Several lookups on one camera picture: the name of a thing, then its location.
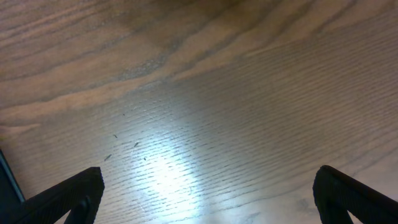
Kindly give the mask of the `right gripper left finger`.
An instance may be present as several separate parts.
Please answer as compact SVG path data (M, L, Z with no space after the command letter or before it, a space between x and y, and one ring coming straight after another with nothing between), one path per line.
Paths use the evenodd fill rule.
M99 167L90 167L28 199L12 211L13 223L93 224L104 192Z

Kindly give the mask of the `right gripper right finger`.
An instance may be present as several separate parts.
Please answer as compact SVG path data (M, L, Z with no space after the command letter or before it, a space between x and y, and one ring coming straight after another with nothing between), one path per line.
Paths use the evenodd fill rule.
M331 166L321 166L313 197L322 223L397 223L397 202Z

